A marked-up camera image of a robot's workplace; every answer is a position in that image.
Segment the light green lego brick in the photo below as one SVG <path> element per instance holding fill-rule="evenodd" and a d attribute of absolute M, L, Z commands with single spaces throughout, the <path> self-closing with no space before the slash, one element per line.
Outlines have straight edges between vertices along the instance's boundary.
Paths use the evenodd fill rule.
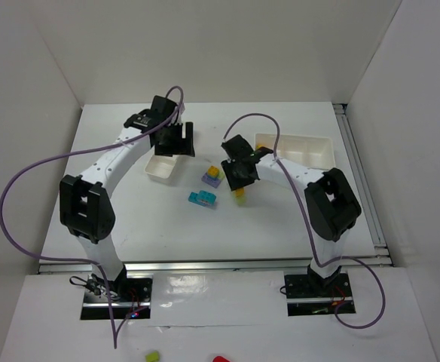
<path fill-rule="evenodd" d="M 246 196 L 242 195 L 240 197 L 235 198 L 234 200 L 235 200 L 235 202 L 237 203 L 238 206 L 242 206 L 243 204 L 246 203 Z"/>

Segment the yellow curved lego brick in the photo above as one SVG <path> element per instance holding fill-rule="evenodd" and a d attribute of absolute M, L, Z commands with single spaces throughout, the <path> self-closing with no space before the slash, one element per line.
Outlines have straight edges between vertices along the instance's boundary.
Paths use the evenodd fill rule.
<path fill-rule="evenodd" d="M 243 189 L 238 189 L 238 190 L 236 190 L 235 191 L 235 196 L 237 197 L 237 198 L 239 198 L 239 197 L 242 197 L 242 196 L 244 196 L 244 190 Z"/>

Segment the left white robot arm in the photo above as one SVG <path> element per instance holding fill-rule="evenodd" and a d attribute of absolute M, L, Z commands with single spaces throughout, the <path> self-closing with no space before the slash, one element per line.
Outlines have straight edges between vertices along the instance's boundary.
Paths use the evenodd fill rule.
<path fill-rule="evenodd" d="M 93 261 L 97 282 L 117 294 L 127 289 L 127 271 L 112 240 L 116 216 L 111 196 L 116 186 L 150 149 L 167 157 L 195 156 L 192 122 L 171 124 L 151 134 L 148 131 L 127 121 L 113 149 L 79 175 L 65 175 L 60 181 L 60 222 Z"/>

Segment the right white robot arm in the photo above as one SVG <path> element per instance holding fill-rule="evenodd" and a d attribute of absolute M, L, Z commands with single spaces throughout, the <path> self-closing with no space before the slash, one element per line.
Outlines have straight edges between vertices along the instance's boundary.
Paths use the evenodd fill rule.
<path fill-rule="evenodd" d="M 301 209 L 313 259 L 307 267 L 309 282 L 324 289 L 341 271 L 341 257 L 362 213 L 344 173 L 305 167 L 277 156 L 274 150 L 254 150 L 241 136 L 222 143 L 228 159 L 221 163 L 231 191 L 266 181 L 289 188 Z"/>

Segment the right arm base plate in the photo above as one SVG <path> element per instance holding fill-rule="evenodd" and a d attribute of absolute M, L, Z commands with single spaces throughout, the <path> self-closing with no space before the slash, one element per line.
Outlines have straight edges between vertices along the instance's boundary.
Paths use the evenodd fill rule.
<path fill-rule="evenodd" d="M 285 275 L 280 293 L 286 297 L 289 317 L 355 314 L 353 292 L 347 273 L 341 273 L 324 289 L 315 288 L 307 275 Z"/>

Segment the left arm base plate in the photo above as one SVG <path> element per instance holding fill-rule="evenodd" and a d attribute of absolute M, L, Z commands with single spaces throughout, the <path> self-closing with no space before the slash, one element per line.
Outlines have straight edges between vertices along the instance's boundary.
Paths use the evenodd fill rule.
<path fill-rule="evenodd" d="M 78 283 L 73 282 L 74 277 L 70 278 L 70 283 L 83 287 L 84 298 L 81 307 L 80 319 L 82 321 L 108 320 L 108 300 L 106 289 L 97 283 L 92 277 L 87 280 L 76 278 Z M 133 278 L 123 294 L 111 293 L 112 311 L 115 320 L 122 320 L 128 314 L 133 320 L 146 320 L 151 317 L 151 292 L 152 278 Z"/>

